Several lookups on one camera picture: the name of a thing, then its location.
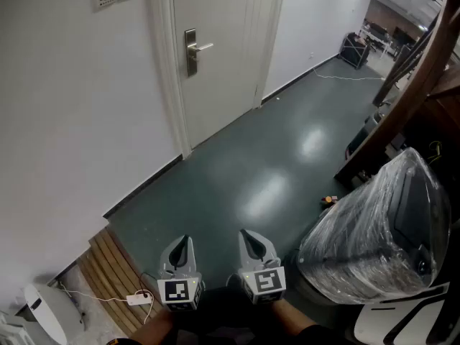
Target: door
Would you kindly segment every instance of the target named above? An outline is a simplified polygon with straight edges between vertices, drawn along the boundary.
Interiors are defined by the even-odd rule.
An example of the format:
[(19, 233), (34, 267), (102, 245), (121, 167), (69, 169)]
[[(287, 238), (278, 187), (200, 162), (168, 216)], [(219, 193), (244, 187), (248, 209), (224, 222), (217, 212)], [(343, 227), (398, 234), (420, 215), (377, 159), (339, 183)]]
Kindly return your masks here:
[[(262, 59), (271, 50), (266, 43), (274, 5), (275, 0), (174, 0), (183, 107), (192, 148), (252, 109)], [(191, 29), (196, 46), (190, 48), (193, 41), (188, 40), (187, 50), (185, 31)], [(189, 67), (188, 56), (197, 60)]]

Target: wooden railing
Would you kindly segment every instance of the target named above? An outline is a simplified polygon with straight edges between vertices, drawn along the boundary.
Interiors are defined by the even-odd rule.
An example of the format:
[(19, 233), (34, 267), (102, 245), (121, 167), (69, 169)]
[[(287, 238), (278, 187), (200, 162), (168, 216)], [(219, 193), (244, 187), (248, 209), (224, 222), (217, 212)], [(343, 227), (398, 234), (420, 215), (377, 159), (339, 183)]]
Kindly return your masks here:
[(349, 181), (370, 162), (376, 160), (429, 96), (436, 99), (440, 93), (458, 90), (458, 88), (454, 89), (452, 84), (458, 83), (458, 79), (454, 80), (456, 77), (454, 71), (448, 73), (448, 71), (444, 72), (444, 69), (455, 47), (459, 32), (460, 0), (444, 0), (438, 18), (418, 40), (418, 44), (410, 52), (406, 52), (407, 56), (399, 59), (400, 64), (388, 75), (374, 103), (382, 102), (400, 75), (408, 68), (415, 67), (411, 79), (393, 103), (389, 114), (337, 172), (337, 179), (343, 182)]

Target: plastic-wrapped object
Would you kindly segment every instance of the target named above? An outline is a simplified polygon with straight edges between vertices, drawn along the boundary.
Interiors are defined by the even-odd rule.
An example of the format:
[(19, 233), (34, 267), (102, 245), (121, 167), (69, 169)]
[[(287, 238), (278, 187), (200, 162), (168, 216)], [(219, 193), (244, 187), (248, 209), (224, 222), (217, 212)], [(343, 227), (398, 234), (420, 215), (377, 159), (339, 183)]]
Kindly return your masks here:
[(447, 250), (450, 204), (414, 149), (330, 208), (300, 246), (305, 279), (339, 304), (418, 294)]

